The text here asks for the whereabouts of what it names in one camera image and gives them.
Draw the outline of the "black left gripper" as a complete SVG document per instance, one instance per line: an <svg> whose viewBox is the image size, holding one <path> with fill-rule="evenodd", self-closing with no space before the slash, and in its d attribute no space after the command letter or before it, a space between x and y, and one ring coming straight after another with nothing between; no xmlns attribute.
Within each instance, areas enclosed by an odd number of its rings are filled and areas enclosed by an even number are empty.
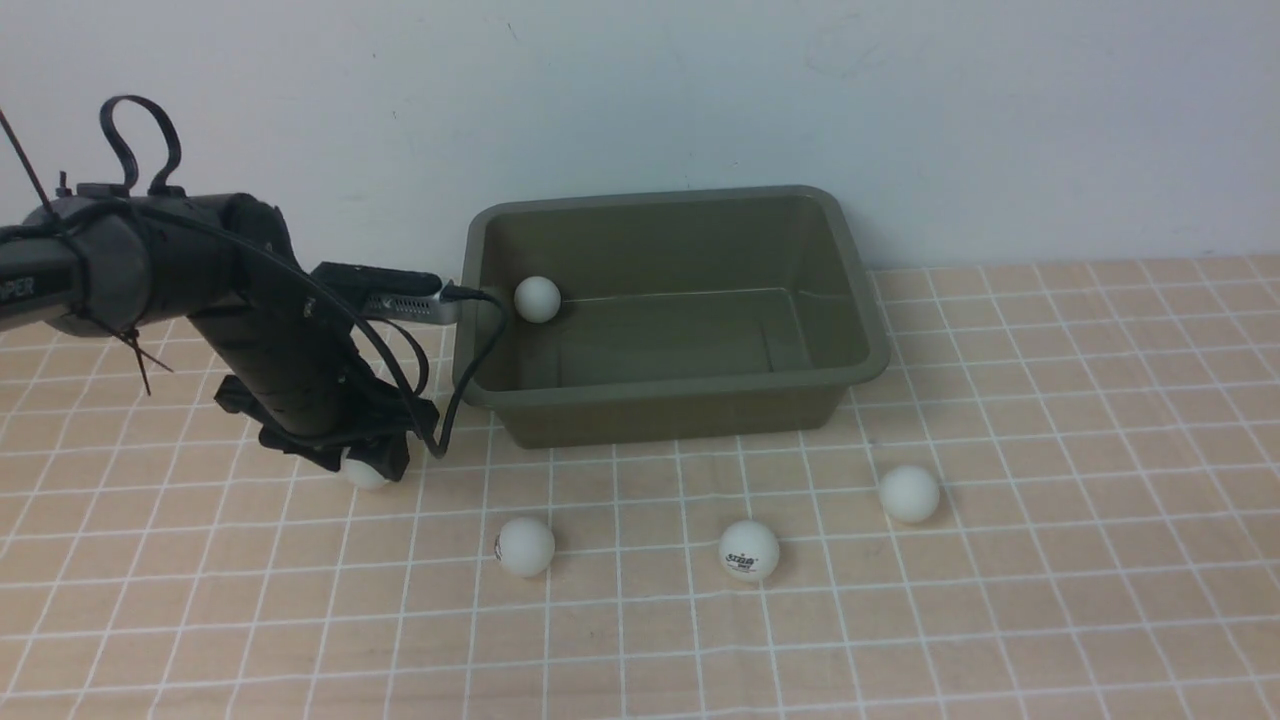
<svg viewBox="0 0 1280 720"><path fill-rule="evenodd" d="M264 448L302 457L339 471L346 450L399 483L410 464L408 434L434 430L442 415L435 404L399 389L367 372L351 372L332 386L302 384L278 393L255 393L241 378L223 379L215 402L229 414L257 423Z"/></svg>

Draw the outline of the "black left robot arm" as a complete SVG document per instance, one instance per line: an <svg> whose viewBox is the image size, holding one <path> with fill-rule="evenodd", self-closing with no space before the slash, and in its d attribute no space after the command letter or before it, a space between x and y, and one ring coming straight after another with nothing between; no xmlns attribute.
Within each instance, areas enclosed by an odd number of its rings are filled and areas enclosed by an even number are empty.
<svg viewBox="0 0 1280 720"><path fill-rule="evenodd" d="M67 196L3 229L3 329L136 341L184 318L228 366L215 401L260 425L265 448L352 483L403 478L408 436L439 411L424 382L381 380L355 332L372 319L433 322L438 275L297 263L280 211L246 195Z"/></svg>

